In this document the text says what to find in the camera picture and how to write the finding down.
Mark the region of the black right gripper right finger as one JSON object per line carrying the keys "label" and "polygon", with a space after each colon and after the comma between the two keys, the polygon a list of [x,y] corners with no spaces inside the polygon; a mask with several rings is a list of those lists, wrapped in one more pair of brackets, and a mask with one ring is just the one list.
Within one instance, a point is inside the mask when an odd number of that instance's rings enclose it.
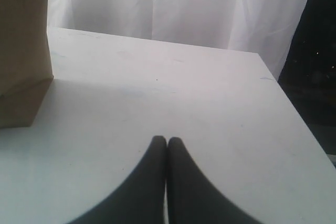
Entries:
{"label": "black right gripper right finger", "polygon": [[167,146],[166,190],[169,223],[259,223],[215,188],[178,137]]}

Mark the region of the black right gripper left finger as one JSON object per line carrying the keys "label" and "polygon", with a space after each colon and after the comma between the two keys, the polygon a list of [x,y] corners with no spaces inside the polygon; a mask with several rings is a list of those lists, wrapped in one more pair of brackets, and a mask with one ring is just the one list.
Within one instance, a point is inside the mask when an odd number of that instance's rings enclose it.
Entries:
{"label": "black right gripper left finger", "polygon": [[72,223],[164,223],[165,180],[166,139],[154,136],[126,180]]}

